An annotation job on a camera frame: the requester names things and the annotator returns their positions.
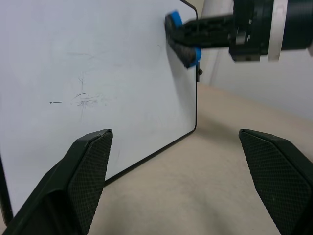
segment whiteboard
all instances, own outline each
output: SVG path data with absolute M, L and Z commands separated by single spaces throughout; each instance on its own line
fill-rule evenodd
M 196 71 L 167 46 L 179 0 L 0 3 L 0 153 L 13 214 L 79 137 L 113 130 L 106 179 L 194 130 Z

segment textured gripper pad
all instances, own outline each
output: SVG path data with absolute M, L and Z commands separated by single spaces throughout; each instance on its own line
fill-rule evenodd
M 69 185 L 69 199 L 76 212 L 81 231 L 86 235 L 104 187 L 112 141 L 108 131 L 90 143 Z
M 278 230 L 282 235 L 304 234 L 312 220 L 312 185 L 298 161 L 305 156 L 273 135 L 242 130 L 239 136 L 255 188 Z

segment white board surface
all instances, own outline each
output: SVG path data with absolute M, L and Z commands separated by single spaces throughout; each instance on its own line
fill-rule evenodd
M 87 133 L 113 130 L 108 179 L 195 128 L 196 71 L 165 40 L 175 9 L 196 17 L 179 0 L 1 1 L 0 153 L 14 215 Z

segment table surface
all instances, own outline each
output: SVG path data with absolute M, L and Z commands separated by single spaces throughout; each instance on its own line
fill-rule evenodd
M 242 128 L 288 139 L 313 160 L 312 122 L 198 85 L 196 131 L 106 186 L 89 235 L 279 235 L 254 188 Z

